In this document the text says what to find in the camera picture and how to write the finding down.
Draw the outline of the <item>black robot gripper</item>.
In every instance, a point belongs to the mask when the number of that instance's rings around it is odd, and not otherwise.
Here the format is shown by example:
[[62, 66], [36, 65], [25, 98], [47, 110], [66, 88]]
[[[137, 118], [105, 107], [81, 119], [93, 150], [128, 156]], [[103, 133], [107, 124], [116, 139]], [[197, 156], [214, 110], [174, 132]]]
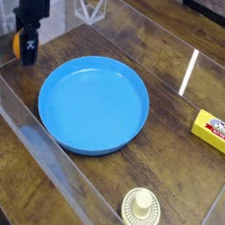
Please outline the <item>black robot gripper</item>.
[[16, 30], [20, 32], [20, 58], [24, 65], [34, 65], [37, 56], [40, 20], [49, 17], [50, 0], [19, 0], [14, 9]]

